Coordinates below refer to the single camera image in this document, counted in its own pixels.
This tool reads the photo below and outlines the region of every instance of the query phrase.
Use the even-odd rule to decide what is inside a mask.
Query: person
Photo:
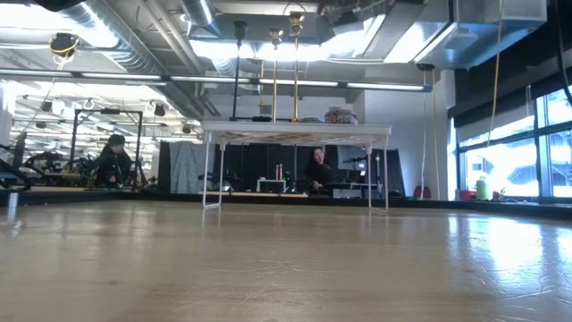
[[[93,167],[97,169],[97,187],[117,188],[130,173],[131,158],[125,152],[125,137],[114,134],[109,137]]]
[[[332,168],[325,160],[324,152],[320,148],[315,148],[310,154],[304,175],[311,182],[314,190],[321,190],[325,184],[332,180]]]

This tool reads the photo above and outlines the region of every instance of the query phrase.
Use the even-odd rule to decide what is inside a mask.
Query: window
[[[461,190],[474,191],[476,182],[486,179],[492,191],[504,190],[508,197],[570,202],[572,105],[564,90],[533,102],[495,115],[497,128],[491,132],[489,148],[486,130],[490,118],[458,128],[457,171]]]
[[[538,196],[534,139],[469,150],[465,156],[468,189],[486,178],[494,191],[504,189],[507,196]]]
[[[539,101],[540,100],[544,100],[544,104],[546,105],[545,111],[539,108],[540,127],[572,121],[572,107],[566,98],[564,89],[541,97],[539,98]]]
[[[529,115],[521,120],[500,126],[491,132],[491,140],[506,138],[513,134],[524,131],[531,131],[534,128],[534,115]],[[489,132],[478,135],[472,139],[459,143],[461,147],[468,147],[475,144],[486,142],[489,139]]]
[[[572,197],[572,131],[550,135],[550,176],[554,197]]]

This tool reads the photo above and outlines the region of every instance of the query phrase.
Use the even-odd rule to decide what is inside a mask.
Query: fluorescent light
[[[0,69],[0,74],[3,75],[16,75],[16,76],[47,76],[47,77],[71,77],[71,72],[58,72],[58,71],[31,71],[31,70],[17,70],[17,69]]]
[[[234,77],[208,77],[208,76],[171,76],[173,81],[194,81],[194,82],[212,82],[212,83],[233,83]],[[240,84],[248,84],[250,80],[239,78]]]
[[[451,32],[453,32],[455,29],[457,28],[457,23],[453,22],[449,27],[447,27],[447,29],[441,33],[441,35],[439,35],[435,40],[433,40],[432,42],[429,43],[429,45],[423,49],[421,51],[421,53],[419,53],[419,55],[417,55],[413,61],[418,63],[419,61],[421,61],[423,58],[425,58],[429,53],[431,53],[437,46],[439,46],[441,44],[441,42],[448,37]]]
[[[111,79],[111,80],[130,80],[130,81],[160,81],[159,75],[136,75],[129,73],[99,73],[99,72],[83,72],[82,75],[95,79]]]
[[[128,86],[167,86],[165,81],[141,81],[141,80],[127,80],[125,85]]]
[[[349,89],[385,89],[385,90],[406,90],[422,91],[425,86],[420,85],[399,85],[399,84],[374,84],[374,83],[348,83]]]
[[[262,85],[274,84],[274,80],[260,79]],[[278,85],[294,85],[294,80],[276,80]],[[321,80],[298,80],[299,86],[314,86],[314,87],[337,87],[337,81],[321,81]]]
[[[274,84],[274,80],[260,79],[259,81],[263,85]],[[278,84],[278,85],[294,85],[294,80],[276,80],[276,84]]]
[[[298,80],[300,86],[338,87],[337,81]]]

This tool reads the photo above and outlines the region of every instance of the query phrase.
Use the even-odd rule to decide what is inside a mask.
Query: wooden floor
[[[571,223],[134,201],[19,208],[0,216],[0,321],[570,322]]]

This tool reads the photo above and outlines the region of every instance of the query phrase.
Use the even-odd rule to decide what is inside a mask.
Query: white table
[[[203,206],[219,207],[223,203],[224,151],[229,143],[272,143],[322,147],[324,145],[349,145],[366,147],[368,205],[372,208],[371,154],[375,143],[383,146],[383,173],[385,188],[385,211],[389,210],[387,190],[387,146],[391,126],[308,123],[252,123],[252,122],[202,122],[206,144],[205,174],[208,171],[208,150],[213,135],[221,147],[221,174],[218,203],[206,204],[206,180],[203,187]]]

